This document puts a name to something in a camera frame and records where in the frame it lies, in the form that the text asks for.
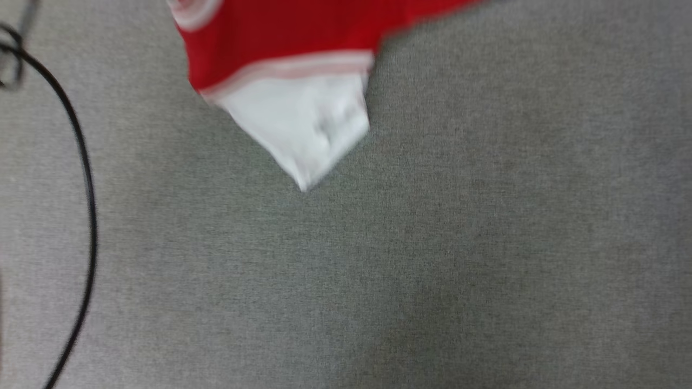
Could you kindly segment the grey fabric sofa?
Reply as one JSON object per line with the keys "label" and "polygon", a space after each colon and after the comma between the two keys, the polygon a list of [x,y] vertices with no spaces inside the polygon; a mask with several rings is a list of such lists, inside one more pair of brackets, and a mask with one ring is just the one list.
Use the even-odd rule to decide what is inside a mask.
{"label": "grey fabric sofa", "polygon": [[505,0],[384,44],[301,193],[165,0],[42,0],[94,171],[58,389],[692,389],[692,0]]}

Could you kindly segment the red and white garment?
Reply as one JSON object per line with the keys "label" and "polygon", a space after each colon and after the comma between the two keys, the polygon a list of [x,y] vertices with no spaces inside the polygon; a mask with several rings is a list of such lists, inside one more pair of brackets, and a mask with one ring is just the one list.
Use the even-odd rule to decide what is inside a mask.
{"label": "red and white garment", "polygon": [[296,182],[318,184],[368,133],[381,42],[481,0],[167,0],[189,81]]}

